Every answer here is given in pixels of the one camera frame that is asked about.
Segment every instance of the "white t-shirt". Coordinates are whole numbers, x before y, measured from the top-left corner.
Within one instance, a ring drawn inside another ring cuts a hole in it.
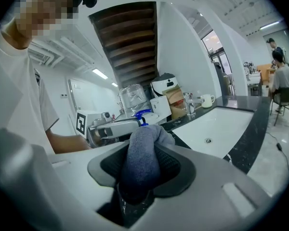
[[[0,31],[0,128],[6,128],[31,144],[44,147],[47,154],[53,154],[45,131],[58,119],[27,49],[15,49]]]

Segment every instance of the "dark hair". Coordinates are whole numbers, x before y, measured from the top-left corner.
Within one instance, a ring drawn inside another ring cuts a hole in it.
[[[275,40],[272,38],[269,38],[266,42],[269,44],[269,43],[275,42]]]
[[[277,60],[280,63],[285,63],[283,60],[283,55],[279,51],[277,50],[272,51],[272,56],[274,60]]]

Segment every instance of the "gray cloth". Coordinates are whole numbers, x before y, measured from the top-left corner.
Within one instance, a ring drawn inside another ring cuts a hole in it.
[[[156,141],[162,145],[175,144],[172,135],[158,125],[139,127],[131,134],[120,178],[120,184],[128,192],[144,193],[158,185],[160,168],[154,150]]]
[[[289,67],[279,67],[274,74],[273,88],[276,90],[279,88],[289,87]]]

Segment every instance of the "chair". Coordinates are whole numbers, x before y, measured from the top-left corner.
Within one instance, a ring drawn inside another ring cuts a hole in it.
[[[273,100],[272,100],[272,105],[271,105],[271,113],[272,114],[272,109],[273,109],[273,103],[277,103],[279,107],[284,107],[284,113],[285,114],[285,109],[289,109],[289,87],[287,88],[279,88],[278,92],[274,94]],[[274,123],[274,126],[276,125],[276,121],[278,119],[279,112],[277,113],[277,117]]]

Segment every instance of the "staircase underside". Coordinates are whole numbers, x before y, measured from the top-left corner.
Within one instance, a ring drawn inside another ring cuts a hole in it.
[[[155,2],[111,7],[89,16],[119,88],[149,85],[157,71]]]

